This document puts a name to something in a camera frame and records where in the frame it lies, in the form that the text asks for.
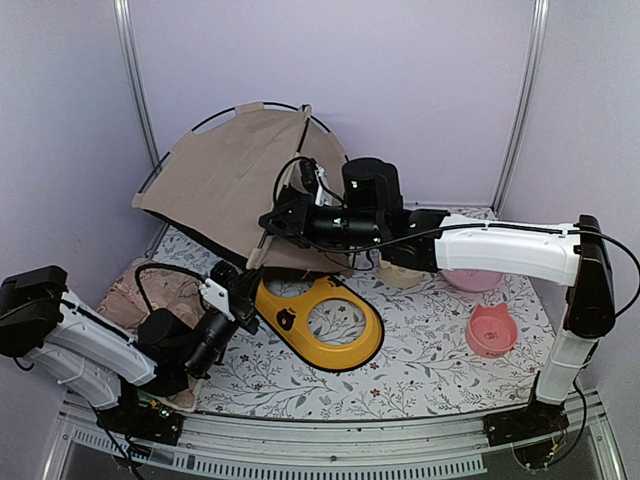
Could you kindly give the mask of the beige fabric pet tent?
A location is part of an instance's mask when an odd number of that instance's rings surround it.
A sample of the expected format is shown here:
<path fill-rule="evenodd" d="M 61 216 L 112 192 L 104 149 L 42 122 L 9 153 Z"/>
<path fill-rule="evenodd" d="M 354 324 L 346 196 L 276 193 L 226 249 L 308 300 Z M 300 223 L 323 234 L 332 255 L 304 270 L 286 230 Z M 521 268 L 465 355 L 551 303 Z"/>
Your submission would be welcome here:
<path fill-rule="evenodd" d="M 134 208 L 166 221 L 215 255 L 243 269 L 283 268 L 319 274 L 346 268 L 340 256 L 301 249 L 280 238 L 258 248 L 260 216 L 272 210 L 273 184 L 295 156 L 297 135 L 311 107 L 298 111 L 242 107 L 189 131 L 169 150 L 162 171 L 133 197 Z M 326 185 L 343 191 L 337 142 L 309 123 L 302 155 L 315 159 Z"/>

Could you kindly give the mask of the brown patterned pet cushion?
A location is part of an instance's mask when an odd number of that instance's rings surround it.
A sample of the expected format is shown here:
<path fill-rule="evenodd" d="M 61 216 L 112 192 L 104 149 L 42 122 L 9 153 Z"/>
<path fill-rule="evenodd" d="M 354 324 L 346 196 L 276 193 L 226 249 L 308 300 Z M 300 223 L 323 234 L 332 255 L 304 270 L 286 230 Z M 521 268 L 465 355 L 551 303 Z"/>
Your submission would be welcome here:
<path fill-rule="evenodd" d="M 166 308 L 189 327 L 195 327 L 204 314 L 197 277 L 165 268 L 147 268 L 150 260 L 134 260 L 109 287 L 96 307 L 99 315 L 129 333 L 138 327 L 152 309 Z"/>

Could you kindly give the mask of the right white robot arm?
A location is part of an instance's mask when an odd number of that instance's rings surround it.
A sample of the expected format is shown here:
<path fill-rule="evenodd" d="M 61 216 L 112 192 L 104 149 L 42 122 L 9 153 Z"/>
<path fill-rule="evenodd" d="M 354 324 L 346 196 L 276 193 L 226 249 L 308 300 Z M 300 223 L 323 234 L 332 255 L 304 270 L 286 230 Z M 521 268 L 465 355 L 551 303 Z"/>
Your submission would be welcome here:
<path fill-rule="evenodd" d="M 596 218 L 575 224 L 534 225 L 480 221 L 447 210 L 405 208 L 397 168 L 362 157 L 341 168 L 344 187 L 337 206 L 315 196 L 324 184 L 317 162 L 299 156 L 302 187 L 278 176 L 273 207 L 259 218 L 271 235 L 326 254 L 376 250 L 393 266 L 422 272 L 480 270 L 542 279 L 567 287 L 562 330 L 538 374 L 533 401 L 517 415 L 517 427 L 537 436 L 552 424 L 578 372 L 616 321 L 612 268 Z"/>

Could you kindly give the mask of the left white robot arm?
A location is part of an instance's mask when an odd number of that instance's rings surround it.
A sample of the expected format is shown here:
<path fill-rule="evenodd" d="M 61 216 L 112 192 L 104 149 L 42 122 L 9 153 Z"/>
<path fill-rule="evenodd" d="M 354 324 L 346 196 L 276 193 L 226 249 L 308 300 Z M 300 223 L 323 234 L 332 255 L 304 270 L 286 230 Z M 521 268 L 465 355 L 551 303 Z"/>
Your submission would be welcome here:
<path fill-rule="evenodd" d="M 178 266 L 146 263 L 134 272 L 138 288 L 148 271 L 171 271 L 195 281 L 202 315 L 189 325 L 167 308 L 142 300 L 147 316 L 132 331 L 111 322 L 68 288 L 67 273 L 51 265 L 1 283 L 1 354 L 41 365 L 57 382 L 108 410 L 128 434 L 148 426 L 148 412 L 128 387 L 153 397 L 182 397 L 222 361 L 238 329 L 256 333 L 254 306 L 262 274 L 238 272 L 220 261 L 206 276 Z"/>

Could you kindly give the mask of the yellow double bowl holder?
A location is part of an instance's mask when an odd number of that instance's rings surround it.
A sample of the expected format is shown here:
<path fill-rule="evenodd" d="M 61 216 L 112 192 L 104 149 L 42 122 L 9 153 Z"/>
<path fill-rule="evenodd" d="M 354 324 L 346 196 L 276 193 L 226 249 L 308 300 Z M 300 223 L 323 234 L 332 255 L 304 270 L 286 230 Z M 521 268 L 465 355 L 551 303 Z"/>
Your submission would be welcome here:
<path fill-rule="evenodd" d="M 308 282 L 266 275 L 254 305 L 267 332 L 320 371 L 360 369 L 375 359 L 385 340 L 378 310 L 333 275 Z"/>

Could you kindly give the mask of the cream small bowl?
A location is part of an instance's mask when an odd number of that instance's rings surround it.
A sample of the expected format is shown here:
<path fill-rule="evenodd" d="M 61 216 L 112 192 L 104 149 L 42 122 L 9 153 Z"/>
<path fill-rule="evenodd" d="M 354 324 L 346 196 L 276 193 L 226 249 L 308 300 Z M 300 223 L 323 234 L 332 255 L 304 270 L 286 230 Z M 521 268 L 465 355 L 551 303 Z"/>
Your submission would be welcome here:
<path fill-rule="evenodd" d="M 385 285 L 391 288 L 409 289 L 418 285 L 424 279 L 425 273 L 399 267 L 381 259 L 378 266 L 378 276 Z"/>

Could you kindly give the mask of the pink flat plate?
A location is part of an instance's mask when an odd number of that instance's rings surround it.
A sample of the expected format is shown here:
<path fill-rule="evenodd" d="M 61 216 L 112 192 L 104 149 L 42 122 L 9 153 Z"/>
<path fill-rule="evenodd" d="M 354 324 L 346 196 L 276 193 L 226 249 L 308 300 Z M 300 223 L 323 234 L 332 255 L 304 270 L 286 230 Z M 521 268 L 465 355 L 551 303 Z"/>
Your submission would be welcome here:
<path fill-rule="evenodd" d="M 480 270 L 443 270 L 443 278 L 459 290 L 481 293 L 493 290 L 503 279 L 503 274 Z"/>

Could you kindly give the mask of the pink cat-ear bowl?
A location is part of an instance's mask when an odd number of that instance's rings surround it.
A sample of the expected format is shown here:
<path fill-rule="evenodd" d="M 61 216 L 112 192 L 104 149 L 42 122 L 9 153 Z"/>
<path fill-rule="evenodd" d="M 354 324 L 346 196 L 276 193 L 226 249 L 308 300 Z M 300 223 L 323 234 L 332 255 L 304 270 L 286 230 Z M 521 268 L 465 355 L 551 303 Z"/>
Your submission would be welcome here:
<path fill-rule="evenodd" d="M 468 320 L 465 338 L 475 354 L 500 358 L 515 347 L 518 327 L 506 303 L 477 305 Z"/>

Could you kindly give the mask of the front aluminium table rail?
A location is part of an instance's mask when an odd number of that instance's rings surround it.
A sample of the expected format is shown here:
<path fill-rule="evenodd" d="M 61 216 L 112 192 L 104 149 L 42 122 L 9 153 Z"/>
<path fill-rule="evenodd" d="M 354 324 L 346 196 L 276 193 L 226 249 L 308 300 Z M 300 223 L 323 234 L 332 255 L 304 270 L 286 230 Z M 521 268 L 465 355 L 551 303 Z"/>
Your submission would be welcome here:
<path fill-rule="evenodd" d="M 359 421 L 189 414 L 176 445 L 137 441 L 95 422 L 66 397 L 45 465 L 47 479 L 626 479 L 613 430 L 595 392 L 572 395 L 570 421 L 546 467 L 530 458 L 551 436 L 491 445 L 479 412 Z"/>

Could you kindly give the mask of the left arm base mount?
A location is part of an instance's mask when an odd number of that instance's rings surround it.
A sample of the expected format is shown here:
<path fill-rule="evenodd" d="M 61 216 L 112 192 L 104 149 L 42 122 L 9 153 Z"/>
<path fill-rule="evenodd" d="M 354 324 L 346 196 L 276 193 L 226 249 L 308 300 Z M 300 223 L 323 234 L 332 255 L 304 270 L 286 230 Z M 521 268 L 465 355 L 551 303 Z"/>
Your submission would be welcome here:
<path fill-rule="evenodd" d="M 184 417 L 155 400 L 140 401 L 134 395 L 121 397 L 114 407 L 98 409 L 97 423 L 128 439 L 176 446 Z"/>

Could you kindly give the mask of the left aluminium frame post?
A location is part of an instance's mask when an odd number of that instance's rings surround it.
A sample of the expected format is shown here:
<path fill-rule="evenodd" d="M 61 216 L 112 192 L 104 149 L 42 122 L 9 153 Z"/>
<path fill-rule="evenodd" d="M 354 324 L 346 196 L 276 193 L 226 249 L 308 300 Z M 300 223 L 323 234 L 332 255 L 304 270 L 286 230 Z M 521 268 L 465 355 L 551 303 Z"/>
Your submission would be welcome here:
<path fill-rule="evenodd" d="M 153 131 L 146 95 L 142 81 L 141 68 L 136 48 L 130 2 L 114 0 L 114 13 L 119 42 L 125 64 L 125 70 L 131 89 L 137 119 L 140 125 L 144 145 L 149 157 L 151 168 L 158 168 L 160 156 Z"/>

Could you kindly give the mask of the aluminium frame post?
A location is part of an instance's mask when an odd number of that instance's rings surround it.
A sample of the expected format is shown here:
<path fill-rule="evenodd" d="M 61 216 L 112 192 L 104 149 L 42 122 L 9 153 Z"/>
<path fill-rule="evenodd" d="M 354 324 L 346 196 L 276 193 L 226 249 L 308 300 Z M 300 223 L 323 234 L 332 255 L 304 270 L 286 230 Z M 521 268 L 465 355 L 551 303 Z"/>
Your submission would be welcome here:
<path fill-rule="evenodd" d="M 527 120 L 544 49 L 549 9 L 549 0 L 536 0 L 533 2 L 529 40 L 518 101 L 502 169 L 491 204 L 491 209 L 497 216 L 501 215 L 506 205 L 509 188 L 515 175 L 519 152 L 526 132 Z"/>
<path fill-rule="evenodd" d="M 140 125 L 144 145 L 149 157 L 151 168 L 158 168 L 160 156 L 153 131 L 146 95 L 142 81 L 141 68 L 136 48 L 130 2 L 114 0 L 114 13 L 119 42 L 125 64 L 125 70 L 131 89 L 137 119 Z"/>

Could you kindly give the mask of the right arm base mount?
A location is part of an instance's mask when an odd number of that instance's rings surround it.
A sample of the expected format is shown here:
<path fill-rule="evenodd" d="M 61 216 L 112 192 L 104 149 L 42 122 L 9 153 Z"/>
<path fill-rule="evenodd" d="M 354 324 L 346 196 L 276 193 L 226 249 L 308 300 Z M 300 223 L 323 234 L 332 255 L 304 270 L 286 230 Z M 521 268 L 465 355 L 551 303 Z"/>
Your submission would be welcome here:
<path fill-rule="evenodd" d="M 551 464 L 569 427 L 563 404 L 536 399 L 522 408 L 487 414 L 482 422 L 489 445 L 511 445 L 516 461 L 529 470 Z"/>

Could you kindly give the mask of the right aluminium frame post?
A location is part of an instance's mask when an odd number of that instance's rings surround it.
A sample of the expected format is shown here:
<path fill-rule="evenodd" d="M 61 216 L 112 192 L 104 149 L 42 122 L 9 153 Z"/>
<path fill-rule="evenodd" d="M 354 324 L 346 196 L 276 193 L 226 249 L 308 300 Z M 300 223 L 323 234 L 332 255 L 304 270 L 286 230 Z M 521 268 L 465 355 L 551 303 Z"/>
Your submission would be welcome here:
<path fill-rule="evenodd" d="M 544 49 L 549 9 L 549 0 L 536 0 L 533 2 L 529 40 L 518 101 L 502 169 L 491 204 L 491 209 L 497 216 L 501 215 L 506 205 L 509 188 L 515 175 L 519 152 L 526 132 L 527 120 Z"/>

